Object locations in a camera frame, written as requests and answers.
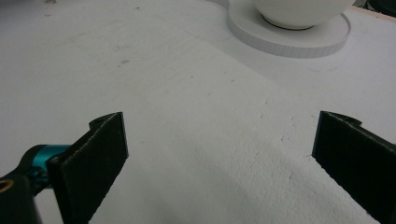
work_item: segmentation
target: white surface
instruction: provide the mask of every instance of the white surface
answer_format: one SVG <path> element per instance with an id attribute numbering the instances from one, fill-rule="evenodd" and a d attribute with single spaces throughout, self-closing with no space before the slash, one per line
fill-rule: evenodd
<path id="1" fill-rule="evenodd" d="M 355 0 L 251 0 L 272 24 L 301 30 L 341 14 Z"/>
<path id="2" fill-rule="evenodd" d="M 242 42 L 270 54 L 288 58 L 318 58 L 340 50 L 350 34 L 344 15 L 303 31 L 285 30 L 264 20 L 250 1 L 208 0 L 225 7 L 227 23 Z"/>
<path id="3" fill-rule="evenodd" d="M 297 60 L 206 1 L 0 3 L 0 175 L 123 111 L 130 158 L 92 223 L 377 223 L 310 154 L 319 110 L 396 142 L 394 23 L 349 10 L 344 48 Z"/>

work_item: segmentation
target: blue metal part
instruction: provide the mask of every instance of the blue metal part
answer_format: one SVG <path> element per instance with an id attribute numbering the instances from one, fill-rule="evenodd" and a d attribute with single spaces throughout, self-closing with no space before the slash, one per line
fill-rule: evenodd
<path id="1" fill-rule="evenodd" d="M 37 154 L 35 154 L 32 166 L 40 167 L 46 173 L 48 171 L 46 161 L 52 156 L 65 152 L 69 147 L 70 145 L 47 145 L 45 147 L 42 147 L 37 152 Z"/>

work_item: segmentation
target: white tabletop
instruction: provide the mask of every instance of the white tabletop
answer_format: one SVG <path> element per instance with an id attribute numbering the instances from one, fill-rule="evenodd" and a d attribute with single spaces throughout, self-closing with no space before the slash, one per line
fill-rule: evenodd
<path id="1" fill-rule="evenodd" d="M 310 156 L 320 110 L 396 142 L 396 24 L 281 58 L 203 0 L 0 1 L 0 175 L 123 111 L 130 158 L 92 223 L 377 223 Z M 50 189 L 44 223 L 61 223 Z"/>

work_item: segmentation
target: bowl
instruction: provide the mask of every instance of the bowl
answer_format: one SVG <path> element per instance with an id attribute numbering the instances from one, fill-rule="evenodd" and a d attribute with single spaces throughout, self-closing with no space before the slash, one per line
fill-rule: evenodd
<path id="1" fill-rule="evenodd" d="M 290 30 L 304 30 L 341 14 L 355 0 L 252 0 L 271 24 Z"/>

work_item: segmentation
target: table surface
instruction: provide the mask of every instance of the table surface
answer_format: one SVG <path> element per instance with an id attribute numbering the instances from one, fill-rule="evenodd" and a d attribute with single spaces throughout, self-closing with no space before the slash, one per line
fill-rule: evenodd
<path id="1" fill-rule="evenodd" d="M 302 60 L 203 0 L 0 1 L 0 175 L 123 111 L 130 158 L 92 223 L 377 223 L 311 157 L 320 110 L 396 142 L 396 24 L 345 14 L 346 45 Z"/>

